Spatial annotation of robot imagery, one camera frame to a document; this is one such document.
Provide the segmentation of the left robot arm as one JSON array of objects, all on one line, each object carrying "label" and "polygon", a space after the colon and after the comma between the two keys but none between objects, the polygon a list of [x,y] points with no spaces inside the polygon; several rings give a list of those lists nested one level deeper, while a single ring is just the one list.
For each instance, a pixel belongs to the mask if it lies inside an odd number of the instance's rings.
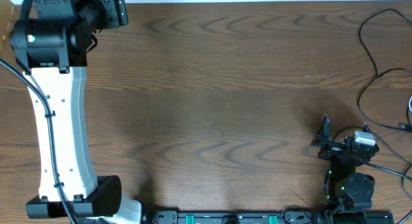
[{"label": "left robot arm", "polygon": [[122,193],[116,175],[98,176],[88,149],[84,93],[87,54],[96,33],[128,24],[124,0],[24,0],[10,34],[17,68],[28,87],[41,157],[31,219],[72,223],[141,223],[142,204]]}]

